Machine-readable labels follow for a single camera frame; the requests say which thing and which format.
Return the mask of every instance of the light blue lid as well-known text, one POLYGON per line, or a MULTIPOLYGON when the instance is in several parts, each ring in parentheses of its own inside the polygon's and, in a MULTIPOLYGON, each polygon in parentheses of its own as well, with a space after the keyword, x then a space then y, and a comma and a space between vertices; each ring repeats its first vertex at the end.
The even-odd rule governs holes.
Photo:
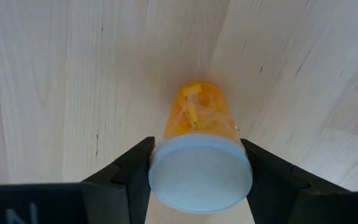
POLYGON ((150 188, 163 203, 189 213, 216 213, 244 200, 252 169, 244 148, 212 134, 186 134, 154 149, 150 188))

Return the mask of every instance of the wooden table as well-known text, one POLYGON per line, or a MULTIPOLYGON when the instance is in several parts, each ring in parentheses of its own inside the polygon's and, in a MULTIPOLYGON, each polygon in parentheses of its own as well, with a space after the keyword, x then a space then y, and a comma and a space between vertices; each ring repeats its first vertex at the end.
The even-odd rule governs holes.
MULTIPOLYGON (((218 84, 241 137, 358 190, 358 1, 0 0, 0 183, 78 181, 218 84)), ((147 223, 252 223, 247 203, 147 223)))

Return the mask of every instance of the container lid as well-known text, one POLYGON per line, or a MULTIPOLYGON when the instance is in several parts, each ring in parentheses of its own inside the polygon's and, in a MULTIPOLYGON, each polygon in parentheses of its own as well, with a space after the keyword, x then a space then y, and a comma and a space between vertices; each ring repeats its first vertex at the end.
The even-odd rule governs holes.
POLYGON ((243 201, 252 186, 244 149, 212 134, 162 141, 151 157, 150 188, 168 206, 189 213, 216 213, 243 201))

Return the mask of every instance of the clear plastic cup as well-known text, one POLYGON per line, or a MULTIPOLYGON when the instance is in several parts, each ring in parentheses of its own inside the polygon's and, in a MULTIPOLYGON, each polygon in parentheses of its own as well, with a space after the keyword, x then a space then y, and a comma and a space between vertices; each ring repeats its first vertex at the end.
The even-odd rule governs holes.
POLYGON ((180 88, 150 158, 154 195, 188 213, 215 213, 245 199, 252 169, 223 92, 194 82, 180 88))
POLYGON ((190 83, 176 94, 164 138, 190 133, 216 134, 239 143, 226 98, 212 83, 190 83))

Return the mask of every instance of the clear plastic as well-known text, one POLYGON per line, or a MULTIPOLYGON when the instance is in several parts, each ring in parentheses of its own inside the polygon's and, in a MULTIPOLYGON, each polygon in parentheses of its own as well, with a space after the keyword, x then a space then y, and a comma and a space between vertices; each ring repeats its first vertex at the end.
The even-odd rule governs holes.
POLYGON ((175 96, 164 138, 191 133, 216 134, 242 145, 226 98, 212 83, 187 84, 175 96))

